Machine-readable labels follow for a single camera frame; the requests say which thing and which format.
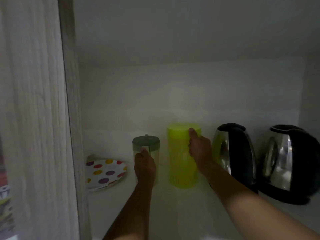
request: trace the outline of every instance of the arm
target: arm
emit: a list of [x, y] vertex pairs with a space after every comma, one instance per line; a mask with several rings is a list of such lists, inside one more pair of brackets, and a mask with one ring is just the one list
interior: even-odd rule
[[247, 240], [320, 240], [320, 236], [253, 193], [212, 160], [210, 140], [189, 130], [189, 152]]
[[138, 184], [103, 240], [148, 239], [151, 191], [156, 177], [156, 165], [147, 151], [136, 154], [134, 170]]

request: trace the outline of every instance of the yellow-green plastic jug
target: yellow-green plastic jug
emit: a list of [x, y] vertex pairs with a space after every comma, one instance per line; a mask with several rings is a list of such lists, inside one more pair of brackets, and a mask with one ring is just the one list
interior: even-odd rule
[[189, 155], [189, 128], [201, 135], [201, 128], [196, 123], [175, 123], [167, 128], [169, 183], [181, 189], [193, 187], [198, 180], [197, 165]]

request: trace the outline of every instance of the polka dot plate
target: polka dot plate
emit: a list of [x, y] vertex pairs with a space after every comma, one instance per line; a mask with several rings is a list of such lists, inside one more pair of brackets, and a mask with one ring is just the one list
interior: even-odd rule
[[114, 186], [127, 172], [127, 166], [122, 161], [112, 159], [87, 161], [86, 165], [90, 192]]

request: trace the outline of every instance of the clear plastic pitcher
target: clear plastic pitcher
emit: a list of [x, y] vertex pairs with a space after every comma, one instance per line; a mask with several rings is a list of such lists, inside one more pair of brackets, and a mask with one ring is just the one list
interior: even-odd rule
[[176, 123], [167, 128], [169, 183], [182, 189], [193, 187], [198, 180], [197, 165], [189, 155], [189, 128], [201, 135], [201, 128], [195, 123]]
[[154, 159], [156, 166], [156, 175], [154, 184], [158, 183], [159, 175], [159, 150], [160, 150], [160, 140], [156, 136], [144, 135], [135, 137], [132, 141], [133, 148], [133, 159], [135, 159], [136, 154], [141, 152], [142, 148], [145, 148], [149, 155]]

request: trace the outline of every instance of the stainless steel kettle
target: stainless steel kettle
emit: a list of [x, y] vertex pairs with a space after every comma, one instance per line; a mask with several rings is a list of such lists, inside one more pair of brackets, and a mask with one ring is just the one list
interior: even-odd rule
[[275, 125], [262, 163], [258, 189], [282, 202], [304, 205], [320, 188], [320, 144], [294, 125]]
[[254, 149], [244, 126], [234, 123], [219, 126], [212, 142], [212, 158], [257, 193]]

